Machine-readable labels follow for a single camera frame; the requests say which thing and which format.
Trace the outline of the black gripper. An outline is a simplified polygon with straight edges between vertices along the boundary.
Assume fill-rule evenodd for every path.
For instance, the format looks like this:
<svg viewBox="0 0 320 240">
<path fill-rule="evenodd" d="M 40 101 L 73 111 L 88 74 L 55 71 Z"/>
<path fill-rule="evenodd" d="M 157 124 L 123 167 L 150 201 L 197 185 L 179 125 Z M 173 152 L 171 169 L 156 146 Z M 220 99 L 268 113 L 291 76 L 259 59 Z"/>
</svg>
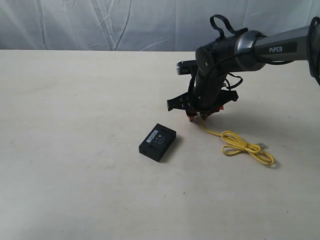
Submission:
<svg viewBox="0 0 320 240">
<path fill-rule="evenodd" d="M 187 92 L 167 100 L 167 109 L 185 110 L 190 122 L 197 120 L 198 113 L 206 120 L 211 115 L 223 111 L 225 104 L 238 100 L 238 93 L 225 84 L 226 79 L 226 73 L 205 77 L 197 72 L 192 76 Z"/>
</svg>

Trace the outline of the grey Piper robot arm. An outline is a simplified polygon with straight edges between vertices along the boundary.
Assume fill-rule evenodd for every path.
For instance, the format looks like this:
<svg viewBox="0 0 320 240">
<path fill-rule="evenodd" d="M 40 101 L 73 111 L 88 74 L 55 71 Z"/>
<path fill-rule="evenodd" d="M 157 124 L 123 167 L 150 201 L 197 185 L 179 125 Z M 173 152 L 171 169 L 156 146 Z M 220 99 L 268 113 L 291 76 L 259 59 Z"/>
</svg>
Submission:
<svg viewBox="0 0 320 240">
<path fill-rule="evenodd" d="M 227 76 L 238 72 L 255 72 L 265 65 L 286 65 L 307 61 L 310 75 L 320 80 L 320 18 L 308 26 L 266 36 L 257 30 L 235 30 L 220 14 L 210 18 L 212 28 L 219 32 L 214 41 L 199 47 L 194 60 L 180 61 L 178 75 L 191 75 L 188 90 L 167 100 L 167 109 L 184 110 L 190 121 L 219 112 L 224 105 L 237 101 L 234 90 L 243 79 L 231 85 Z"/>
</svg>

